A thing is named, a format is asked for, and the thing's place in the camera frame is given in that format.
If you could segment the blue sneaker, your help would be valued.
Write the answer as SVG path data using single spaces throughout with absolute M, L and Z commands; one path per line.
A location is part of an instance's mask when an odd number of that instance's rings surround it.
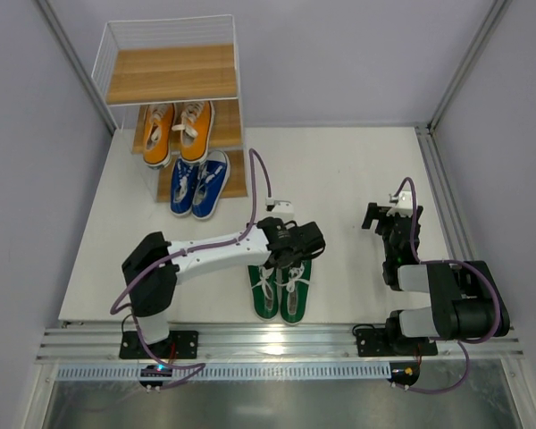
M 175 161 L 170 189 L 170 209 L 175 216 L 182 217 L 191 211 L 198 174 L 197 164 L 187 164 L 181 158 Z
M 214 150 L 208 154 L 199 170 L 192 201 L 192 214 L 201 221 L 209 219 L 230 178 L 230 159 L 226 152 Z

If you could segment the orange sneaker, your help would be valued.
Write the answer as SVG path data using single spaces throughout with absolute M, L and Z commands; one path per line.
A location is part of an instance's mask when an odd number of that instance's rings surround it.
M 180 134 L 180 157 L 187 164 L 201 164 L 205 161 L 215 110 L 212 101 L 184 103 L 179 119 L 172 125 L 172 131 Z
M 176 117 L 174 104 L 152 104 L 146 111 L 143 133 L 143 160 L 152 169 L 165 167 L 171 160 L 169 138 Z

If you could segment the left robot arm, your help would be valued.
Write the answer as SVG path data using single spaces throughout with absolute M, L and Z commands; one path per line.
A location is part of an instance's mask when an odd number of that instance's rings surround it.
M 207 240 L 172 242 L 160 231 L 152 232 L 121 264 L 126 288 L 110 313 L 131 310 L 138 340 L 128 346 L 152 358 L 155 345 L 171 338 L 165 312 L 177 285 L 233 266 L 296 267 L 324 250 L 316 223 L 284 222 L 273 216 L 248 223 L 242 232 Z

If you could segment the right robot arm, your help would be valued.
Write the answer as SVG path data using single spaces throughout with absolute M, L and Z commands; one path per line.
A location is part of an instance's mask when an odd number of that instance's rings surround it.
M 393 207 L 368 204 L 362 228 L 381 237 L 385 260 L 382 278 L 397 292 L 418 292 L 430 299 L 427 307 L 393 310 L 382 328 L 372 328 L 366 342 L 378 341 L 379 352 L 410 356 L 437 354 L 431 339 L 475 341 L 487 334 L 504 337 L 510 316 L 490 269 L 483 261 L 435 261 L 423 265 L 412 251 L 420 244 L 418 225 Z

